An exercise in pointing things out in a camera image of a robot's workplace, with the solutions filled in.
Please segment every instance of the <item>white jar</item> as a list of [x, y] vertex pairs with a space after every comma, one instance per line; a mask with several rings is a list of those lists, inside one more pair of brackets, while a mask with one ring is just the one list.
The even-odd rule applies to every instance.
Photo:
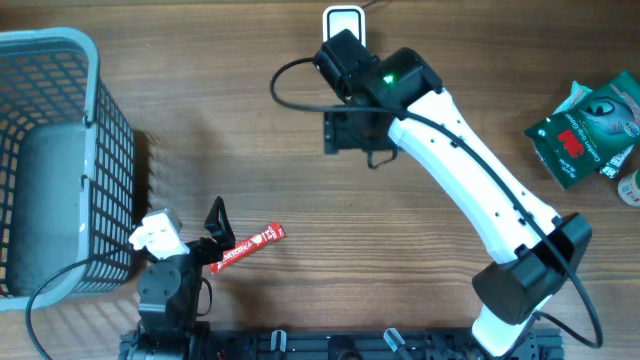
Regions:
[[620, 180], [618, 194], [627, 204], [640, 207], [640, 170], [636, 170]]

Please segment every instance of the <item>gray plastic basket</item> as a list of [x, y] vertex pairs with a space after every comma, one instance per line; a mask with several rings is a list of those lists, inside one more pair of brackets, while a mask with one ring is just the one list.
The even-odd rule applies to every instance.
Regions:
[[[133, 132], [99, 76], [98, 50], [68, 28], [0, 33], [0, 311], [94, 254], [130, 248]], [[124, 252], [52, 283], [34, 308], [104, 293]]]

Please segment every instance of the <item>wooden table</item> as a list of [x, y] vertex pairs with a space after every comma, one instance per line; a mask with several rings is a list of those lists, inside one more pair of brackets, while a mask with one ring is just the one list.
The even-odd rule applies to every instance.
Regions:
[[[0, 29], [71, 26], [95, 40], [102, 78], [139, 130], [140, 173], [150, 171], [139, 177], [138, 195], [148, 183], [152, 208], [175, 208], [185, 240], [205, 235], [216, 195], [239, 239], [282, 222], [287, 239], [208, 276], [215, 294], [207, 319], [215, 328], [470, 326], [481, 307], [471, 278], [490, 259], [449, 197], [406, 155], [377, 171], [360, 151], [325, 156], [320, 115], [282, 108], [269, 96], [279, 66], [318, 50], [326, 6], [9, 8], [0, 10]], [[408, 46], [422, 54], [517, 178], [559, 212], [591, 221], [579, 275], [602, 320], [605, 348], [565, 336], [567, 358], [637, 358], [640, 213], [603, 176], [562, 191], [522, 132], [555, 109], [574, 79], [598, 87], [623, 69], [640, 76], [640, 3], [397, 1], [367, 16], [373, 52], [385, 57]], [[335, 101], [311, 66], [283, 76], [280, 91]], [[638, 166], [636, 156], [624, 173]], [[67, 300], [36, 311], [35, 330], [54, 358], [110, 359], [119, 335], [138, 320], [137, 300], [134, 284]], [[592, 337], [571, 285], [546, 309]], [[0, 314], [5, 359], [36, 356], [23, 318]]]

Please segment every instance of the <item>red packet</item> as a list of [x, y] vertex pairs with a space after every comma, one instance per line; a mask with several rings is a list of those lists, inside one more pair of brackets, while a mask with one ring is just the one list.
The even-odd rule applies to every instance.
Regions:
[[212, 274], [217, 274], [227, 266], [236, 263], [236, 261], [249, 256], [267, 246], [268, 244], [271, 244], [272, 242], [280, 240], [286, 236], [287, 234], [284, 233], [284, 230], [282, 229], [282, 226], [280, 226], [280, 223], [274, 222], [273, 224], [267, 226], [267, 229], [260, 234], [237, 243], [236, 247], [233, 250], [225, 251], [222, 261], [215, 264], [210, 264], [209, 269], [211, 269]]

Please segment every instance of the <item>green package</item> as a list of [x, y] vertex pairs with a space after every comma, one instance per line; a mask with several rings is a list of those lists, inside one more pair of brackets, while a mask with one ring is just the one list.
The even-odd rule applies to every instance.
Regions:
[[640, 84], [623, 71], [569, 110], [524, 133], [564, 189], [640, 143]]

